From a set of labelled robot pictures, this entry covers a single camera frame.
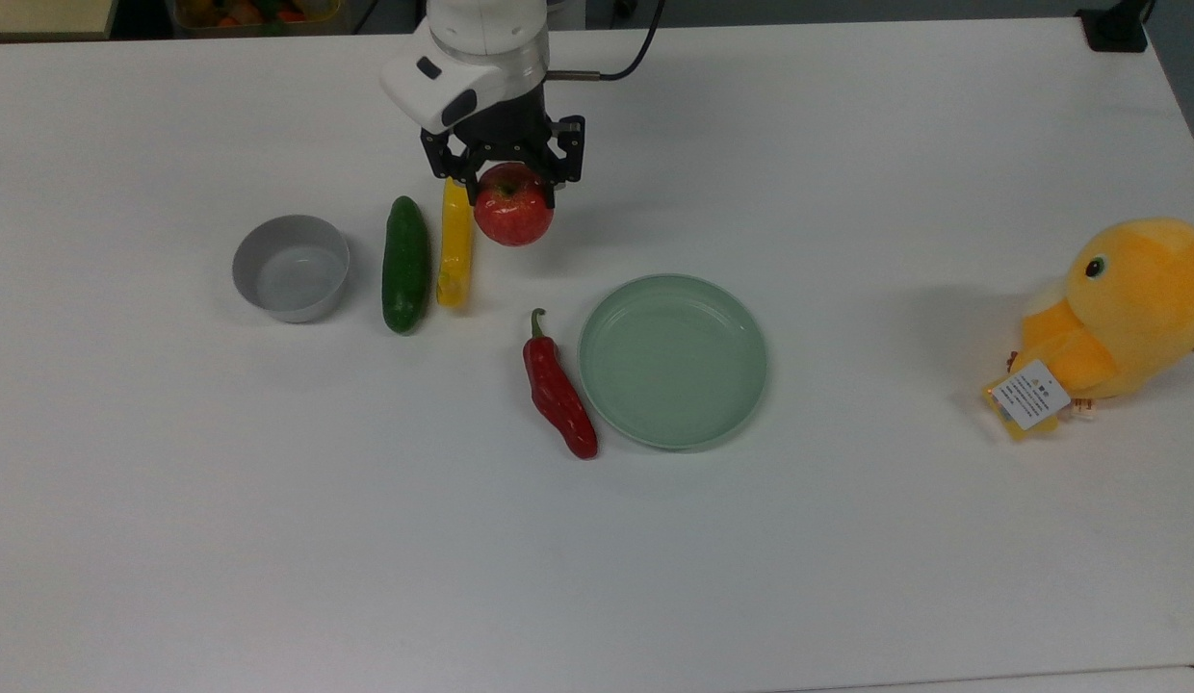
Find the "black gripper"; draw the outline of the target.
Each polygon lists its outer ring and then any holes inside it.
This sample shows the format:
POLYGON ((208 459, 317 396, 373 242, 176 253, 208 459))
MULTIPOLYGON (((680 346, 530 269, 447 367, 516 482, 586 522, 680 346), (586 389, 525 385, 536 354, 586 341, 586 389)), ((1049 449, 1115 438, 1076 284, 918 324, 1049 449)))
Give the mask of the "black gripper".
POLYGON ((522 162, 536 176, 544 207, 555 209, 558 184, 583 179, 585 119, 567 115, 553 119, 544 93, 500 102, 448 125, 441 133, 421 131, 427 162, 437 177, 455 180, 476 206, 480 176, 491 162, 522 162))

